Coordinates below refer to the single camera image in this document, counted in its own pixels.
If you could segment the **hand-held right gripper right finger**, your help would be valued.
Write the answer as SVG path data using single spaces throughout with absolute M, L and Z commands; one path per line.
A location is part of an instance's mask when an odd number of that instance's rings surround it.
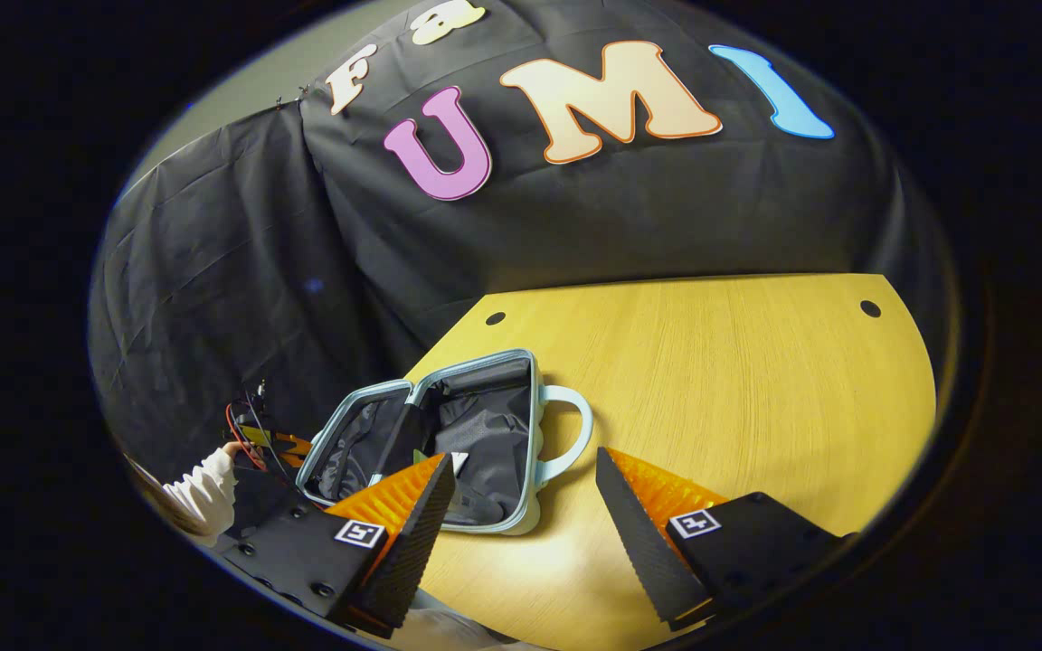
M 634 573 L 673 631 L 752 609 L 850 540 L 765 492 L 724 498 L 615 448 L 597 450 L 595 483 Z

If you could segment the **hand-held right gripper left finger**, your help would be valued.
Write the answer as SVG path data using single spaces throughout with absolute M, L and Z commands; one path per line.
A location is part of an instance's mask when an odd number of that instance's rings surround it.
M 223 564 L 316 617 L 392 639 L 408 617 L 455 487 L 454 458 L 441 453 L 324 510 L 287 506 L 232 541 Z

